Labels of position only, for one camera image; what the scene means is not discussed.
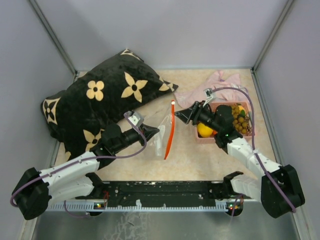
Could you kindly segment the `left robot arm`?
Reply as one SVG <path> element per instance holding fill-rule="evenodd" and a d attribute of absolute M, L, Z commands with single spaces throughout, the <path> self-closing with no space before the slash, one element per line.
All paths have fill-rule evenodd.
<path fill-rule="evenodd" d="M 141 124 L 122 131 L 117 124 L 100 130 L 93 145 L 81 155 L 57 167 L 26 170 L 14 188 L 10 204 L 19 208 L 25 220 L 43 214 L 49 206 L 70 199 L 97 199 L 106 185 L 96 171 L 118 159 L 117 154 L 134 143 L 142 148 L 160 130 Z"/>

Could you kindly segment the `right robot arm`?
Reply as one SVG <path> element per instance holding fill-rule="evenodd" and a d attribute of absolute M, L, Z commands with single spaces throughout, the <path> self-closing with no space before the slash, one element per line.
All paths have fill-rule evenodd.
<path fill-rule="evenodd" d="M 273 218 L 295 212 L 306 202 L 296 169 L 288 164 L 282 166 L 264 156 L 234 127 L 231 106 L 222 104 L 215 111 L 204 102 L 196 101 L 191 107 L 176 111 L 174 115 L 185 124 L 204 124 L 216 131 L 216 145 L 229 156 L 240 161 L 256 179 L 237 174 L 223 185 L 229 198 L 238 194 L 259 201 Z"/>

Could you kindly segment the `brown longan bunch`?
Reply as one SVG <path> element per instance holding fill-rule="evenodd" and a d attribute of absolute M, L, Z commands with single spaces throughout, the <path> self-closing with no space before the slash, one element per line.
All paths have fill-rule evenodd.
<path fill-rule="evenodd" d="M 233 116 L 233 126 L 243 136 L 249 136 L 252 132 L 251 119 L 250 119 L 249 114 L 246 110 L 245 110 L 246 116 L 242 116 L 240 114 L 237 114 L 238 111 L 235 110 L 235 108 L 238 105 L 241 105 L 241 104 L 236 103 L 231 106 L 231 109 L 232 109 L 231 113 Z"/>

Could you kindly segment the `yellow lemon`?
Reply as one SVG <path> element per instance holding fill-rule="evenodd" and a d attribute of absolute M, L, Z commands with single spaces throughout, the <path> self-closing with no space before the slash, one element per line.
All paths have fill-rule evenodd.
<path fill-rule="evenodd" d="M 199 123 L 197 126 L 196 126 L 196 129 L 197 129 L 197 133 L 198 135 L 201 137 L 201 138 L 209 138 L 214 130 L 211 129 L 210 127 L 204 125 L 203 123 Z"/>

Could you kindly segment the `clear zip top bag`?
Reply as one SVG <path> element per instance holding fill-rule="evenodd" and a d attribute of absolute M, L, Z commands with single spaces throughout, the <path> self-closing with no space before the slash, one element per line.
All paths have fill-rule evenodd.
<path fill-rule="evenodd" d="M 148 141 L 143 151 L 147 160 L 160 161 L 168 158 L 175 132 L 175 106 L 176 101 L 172 99 L 170 103 L 146 118 L 147 125 L 159 130 Z"/>

